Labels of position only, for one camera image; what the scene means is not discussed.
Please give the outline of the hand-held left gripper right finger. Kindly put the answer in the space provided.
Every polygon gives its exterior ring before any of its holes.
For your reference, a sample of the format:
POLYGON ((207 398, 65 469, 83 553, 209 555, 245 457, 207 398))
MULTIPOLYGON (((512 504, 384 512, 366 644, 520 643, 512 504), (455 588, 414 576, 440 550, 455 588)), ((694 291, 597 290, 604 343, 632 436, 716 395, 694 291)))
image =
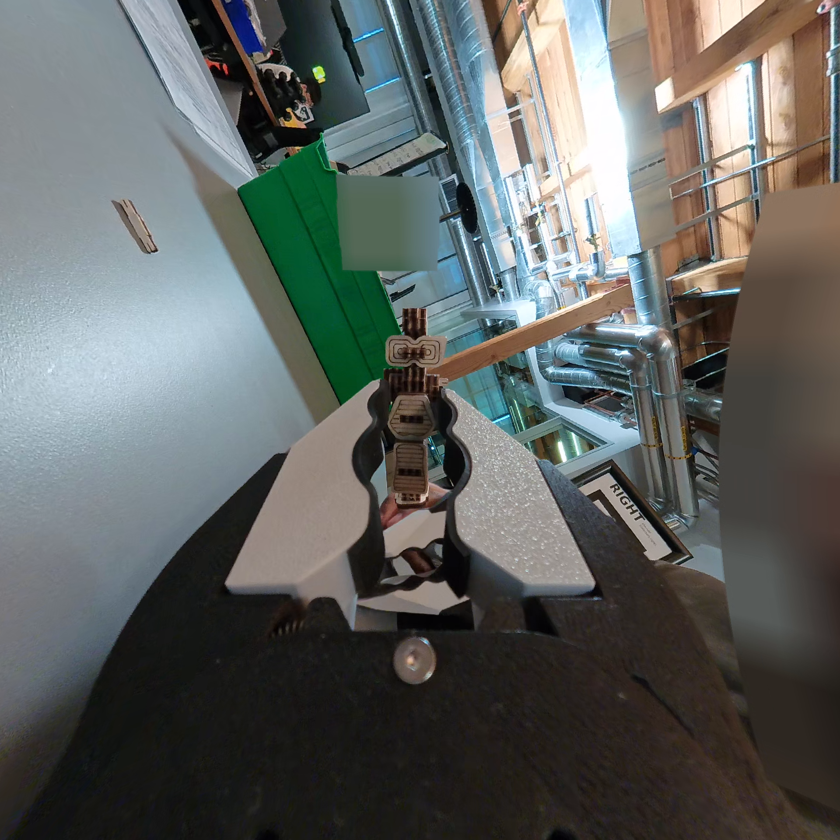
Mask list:
POLYGON ((479 625, 500 599, 591 595, 595 579, 538 460, 457 393, 440 394, 444 568, 479 625))

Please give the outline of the silver ventilation duct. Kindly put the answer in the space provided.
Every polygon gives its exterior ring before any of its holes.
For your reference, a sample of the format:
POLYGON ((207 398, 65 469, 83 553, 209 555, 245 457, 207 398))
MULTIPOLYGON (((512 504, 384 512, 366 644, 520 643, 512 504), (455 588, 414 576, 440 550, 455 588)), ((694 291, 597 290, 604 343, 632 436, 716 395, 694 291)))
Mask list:
POLYGON ((488 265, 489 279, 495 282, 516 269, 516 256, 511 246, 506 221, 507 201, 499 200, 498 164, 493 150, 484 99, 481 58, 469 47, 478 37, 467 39, 456 26, 456 12, 464 7, 466 22, 476 18, 469 2, 409 2, 412 15, 404 2, 380 1, 377 6, 385 27, 385 36, 401 72, 408 100, 422 133, 437 132, 438 122, 430 101, 419 54, 411 39, 412 25, 423 41, 423 52, 433 74, 437 96, 448 126, 462 180, 477 200, 479 232, 488 265))

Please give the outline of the small flat wooden piece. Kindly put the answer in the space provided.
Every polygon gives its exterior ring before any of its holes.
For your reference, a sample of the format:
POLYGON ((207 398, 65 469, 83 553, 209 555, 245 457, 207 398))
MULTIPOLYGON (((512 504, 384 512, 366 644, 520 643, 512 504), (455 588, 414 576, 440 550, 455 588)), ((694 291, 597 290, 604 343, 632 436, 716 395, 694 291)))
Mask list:
POLYGON ((147 255, 158 253, 151 231, 134 203, 130 199, 119 199, 112 200, 112 205, 140 249, 147 255))

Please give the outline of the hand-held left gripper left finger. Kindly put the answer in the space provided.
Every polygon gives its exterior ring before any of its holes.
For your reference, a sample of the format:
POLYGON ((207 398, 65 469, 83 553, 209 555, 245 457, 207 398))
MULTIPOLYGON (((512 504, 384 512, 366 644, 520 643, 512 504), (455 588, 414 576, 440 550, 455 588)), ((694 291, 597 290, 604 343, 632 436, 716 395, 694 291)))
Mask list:
POLYGON ((334 599, 351 627, 385 560, 383 381, 364 386, 297 441, 226 579, 232 594, 334 599))

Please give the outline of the black framed white sign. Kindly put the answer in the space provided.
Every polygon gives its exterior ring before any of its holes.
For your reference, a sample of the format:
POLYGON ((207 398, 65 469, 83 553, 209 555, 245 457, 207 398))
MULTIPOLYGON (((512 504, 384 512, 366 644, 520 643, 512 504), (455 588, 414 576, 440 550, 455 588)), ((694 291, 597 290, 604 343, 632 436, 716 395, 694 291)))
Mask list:
POLYGON ((651 561, 684 564, 692 555, 618 464, 609 460, 572 479, 651 561))

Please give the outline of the silver insulated pipes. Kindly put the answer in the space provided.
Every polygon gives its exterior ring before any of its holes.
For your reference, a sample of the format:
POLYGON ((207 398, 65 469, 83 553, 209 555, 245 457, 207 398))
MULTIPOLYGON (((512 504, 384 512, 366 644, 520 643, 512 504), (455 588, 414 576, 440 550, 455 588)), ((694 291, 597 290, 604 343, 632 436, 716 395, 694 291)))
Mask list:
POLYGON ((540 344, 538 367, 554 384, 629 391, 653 503, 690 529, 700 507, 660 247, 627 263, 637 322, 594 322, 540 344))

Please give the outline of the printed paper sheet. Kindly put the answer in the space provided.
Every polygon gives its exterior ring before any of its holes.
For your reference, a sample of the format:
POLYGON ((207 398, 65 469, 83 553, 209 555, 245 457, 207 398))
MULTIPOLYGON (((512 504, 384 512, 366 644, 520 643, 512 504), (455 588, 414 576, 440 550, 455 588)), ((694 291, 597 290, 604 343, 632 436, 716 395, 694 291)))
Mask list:
POLYGON ((217 88, 197 58, 181 16, 167 1, 120 1, 119 5, 178 112, 247 180, 255 177, 256 169, 217 99, 217 88))

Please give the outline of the wooden beam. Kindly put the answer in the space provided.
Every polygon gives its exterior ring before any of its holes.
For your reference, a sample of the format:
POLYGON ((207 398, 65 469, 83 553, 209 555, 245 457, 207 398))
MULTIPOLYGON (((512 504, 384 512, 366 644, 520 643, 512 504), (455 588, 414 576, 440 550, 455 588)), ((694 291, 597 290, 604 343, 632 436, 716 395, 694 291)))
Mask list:
POLYGON ((446 358, 431 373, 455 381, 634 304, 629 285, 585 299, 446 358))

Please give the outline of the green plastic bin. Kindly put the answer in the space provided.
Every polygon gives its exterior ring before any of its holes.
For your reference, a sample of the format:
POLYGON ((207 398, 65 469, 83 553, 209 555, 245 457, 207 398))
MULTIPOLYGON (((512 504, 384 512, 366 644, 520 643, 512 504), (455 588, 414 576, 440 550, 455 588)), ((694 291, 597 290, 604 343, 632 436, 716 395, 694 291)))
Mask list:
POLYGON ((342 268, 337 176, 319 140, 238 194, 343 404, 381 378, 399 328, 379 275, 342 268))

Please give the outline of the person's olive brown shirt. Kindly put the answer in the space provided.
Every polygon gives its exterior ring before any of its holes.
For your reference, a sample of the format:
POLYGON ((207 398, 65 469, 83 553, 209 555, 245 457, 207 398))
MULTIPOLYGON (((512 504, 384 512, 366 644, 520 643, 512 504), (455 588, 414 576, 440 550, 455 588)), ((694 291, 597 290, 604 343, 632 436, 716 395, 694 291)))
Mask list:
POLYGON ((752 742, 756 743, 732 635, 725 584, 685 565, 658 560, 654 562, 654 567, 669 583, 698 628, 721 672, 743 726, 752 742))

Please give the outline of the laser-cut wooden model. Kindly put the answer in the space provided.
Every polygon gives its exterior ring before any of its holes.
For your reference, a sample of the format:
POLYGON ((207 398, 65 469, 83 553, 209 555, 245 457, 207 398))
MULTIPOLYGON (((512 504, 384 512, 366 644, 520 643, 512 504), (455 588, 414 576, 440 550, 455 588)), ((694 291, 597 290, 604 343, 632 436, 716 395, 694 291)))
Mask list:
POLYGON ((393 492, 400 509, 424 507, 429 499, 427 440, 437 429, 433 404, 445 382, 437 367, 446 338, 427 333, 425 308, 405 308, 402 332, 385 342, 383 379, 391 394, 387 426, 394 437, 393 492))

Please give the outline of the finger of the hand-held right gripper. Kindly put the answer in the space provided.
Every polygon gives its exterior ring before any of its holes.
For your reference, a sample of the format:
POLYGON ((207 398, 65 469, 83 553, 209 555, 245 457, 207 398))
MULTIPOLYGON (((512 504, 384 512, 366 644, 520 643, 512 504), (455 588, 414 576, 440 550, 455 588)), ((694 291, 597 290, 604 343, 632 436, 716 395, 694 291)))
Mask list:
POLYGON ((457 596, 445 578, 435 573, 398 574, 382 580, 382 610, 389 613, 438 615, 469 601, 457 596))

